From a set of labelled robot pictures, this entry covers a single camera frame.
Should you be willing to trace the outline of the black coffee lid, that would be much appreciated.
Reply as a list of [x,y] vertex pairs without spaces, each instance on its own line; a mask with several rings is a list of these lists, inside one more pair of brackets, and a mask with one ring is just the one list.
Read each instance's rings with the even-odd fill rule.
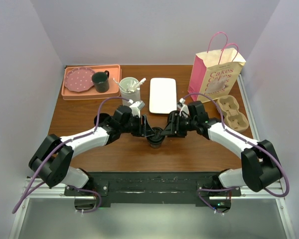
[[160,127],[153,127],[153,132],[154,134],[149,136],[148,139],[152,140],[152,141],[160,141],[160,140],[164,140],[165,136],[161,135],[161,132],[163,131],[162,128]]

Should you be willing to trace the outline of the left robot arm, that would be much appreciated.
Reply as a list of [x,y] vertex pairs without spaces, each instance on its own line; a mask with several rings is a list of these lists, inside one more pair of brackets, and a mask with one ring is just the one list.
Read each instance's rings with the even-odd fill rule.
[[71,160],[90,149],[118,140],[123,133],[135,137],[154,135],[145,115],[133,106],[119,106],[111,116],[101,113],[95,117],[95,127],[71,136],[48,135],[29,162],[35,177],[52,188],[60,183],[75,187],[81,195],[93,191],[91,177],[82,169],[70,166]]

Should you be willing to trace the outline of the dark brown coffee cup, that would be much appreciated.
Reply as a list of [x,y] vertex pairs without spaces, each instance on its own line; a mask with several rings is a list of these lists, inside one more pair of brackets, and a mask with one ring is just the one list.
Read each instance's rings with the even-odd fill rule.
[[148,143],[152,148],[160,148],[163,142],[163,139],[151,139],[147,138]]

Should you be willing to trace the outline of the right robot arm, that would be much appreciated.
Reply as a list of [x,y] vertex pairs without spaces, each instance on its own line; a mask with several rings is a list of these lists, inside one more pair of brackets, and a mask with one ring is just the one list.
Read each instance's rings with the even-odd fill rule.
[[203,103],[195,101],[186,105],[178,103],[179,111],[168,116],[165,129],[160,133],[167,137],[186,137],[195,131],[208,140],[216,142],[241,159],[241,168],[227,169],[212,183],[212,190],[222,196],[230,188],[247,186],[254,192],[265,189],[283,176],[273,145],[257,141],[224,126],[217,118],[209,118]]

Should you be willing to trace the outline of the pink cakes paper bag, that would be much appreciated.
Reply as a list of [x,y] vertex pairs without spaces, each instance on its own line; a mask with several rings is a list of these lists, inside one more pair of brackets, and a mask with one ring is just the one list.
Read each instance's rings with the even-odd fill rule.
[[222,49],[195,55],[188,93],[193,101],[208,102],[226,96],[232,90],[246,60],[236,43],[226,41]]

